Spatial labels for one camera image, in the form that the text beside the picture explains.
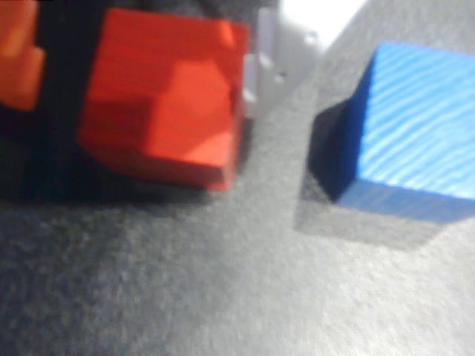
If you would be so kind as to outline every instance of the red cube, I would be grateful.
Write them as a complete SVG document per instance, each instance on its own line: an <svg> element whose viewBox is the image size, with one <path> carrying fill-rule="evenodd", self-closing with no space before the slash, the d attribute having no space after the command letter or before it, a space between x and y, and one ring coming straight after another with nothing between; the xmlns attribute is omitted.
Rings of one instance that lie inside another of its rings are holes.
<svg viewBox="0 0 475 356"><path fill-rule="evenodd" d="M121 174L230 188L248 40L243 24L109 10L79 143Z"/></svg>

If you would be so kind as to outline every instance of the blue cube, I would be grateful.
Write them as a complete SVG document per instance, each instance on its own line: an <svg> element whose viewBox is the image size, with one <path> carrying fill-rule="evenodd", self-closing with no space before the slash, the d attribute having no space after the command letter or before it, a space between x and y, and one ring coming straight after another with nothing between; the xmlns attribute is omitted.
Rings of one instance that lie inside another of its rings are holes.
<svg viewBox="0 0 475 356"><path fill-rule="evenodd" d="M339 205L436 223L475 215L475 57L382 44L343 140Z"/></svg>

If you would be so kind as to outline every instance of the textured gray mat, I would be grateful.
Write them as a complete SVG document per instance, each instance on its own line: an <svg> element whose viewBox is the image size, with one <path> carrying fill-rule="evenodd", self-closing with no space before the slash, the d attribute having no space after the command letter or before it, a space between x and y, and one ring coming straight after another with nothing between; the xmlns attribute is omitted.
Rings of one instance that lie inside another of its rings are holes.
<svg viewBox="0 0 475 356"><path fill-rule="evenodd" d="M255 16L253 1L222 4ZM475 54L474 10L370 2L321 69L254 124L227 194L0 207L2 354L474 355L475 220L332 207L306 167L315 117L351 95L380 41Z"/></svg>

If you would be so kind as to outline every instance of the white object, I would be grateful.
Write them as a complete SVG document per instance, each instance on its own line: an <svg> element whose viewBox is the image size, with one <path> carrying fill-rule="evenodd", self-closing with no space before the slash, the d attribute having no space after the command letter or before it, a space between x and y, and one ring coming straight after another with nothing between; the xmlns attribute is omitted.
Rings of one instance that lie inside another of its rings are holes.
<svg viewBox="0 0 475 356"><path fill-rule="evenodd" d="M256 53L244 59L246 116L261 118L315 69L366 0L280 0L259 10Z"/></svg>

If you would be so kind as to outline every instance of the cube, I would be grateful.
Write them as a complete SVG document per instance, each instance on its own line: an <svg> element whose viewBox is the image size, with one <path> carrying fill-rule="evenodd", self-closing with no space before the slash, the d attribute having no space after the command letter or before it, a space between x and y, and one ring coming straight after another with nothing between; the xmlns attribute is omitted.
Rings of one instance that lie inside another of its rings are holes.
<svg viewBox="0 0 475 356"><path fill-rule="evenodd" d="M110 9L80 145L120 174L230 188L243 114L246 25Z"/></svg>
<svg viewBox="0 0 475 356"><path fill-rule="evenodd" d="M384 43L350 100L339 205L435 223L475 214L475 58Z"/></svg>

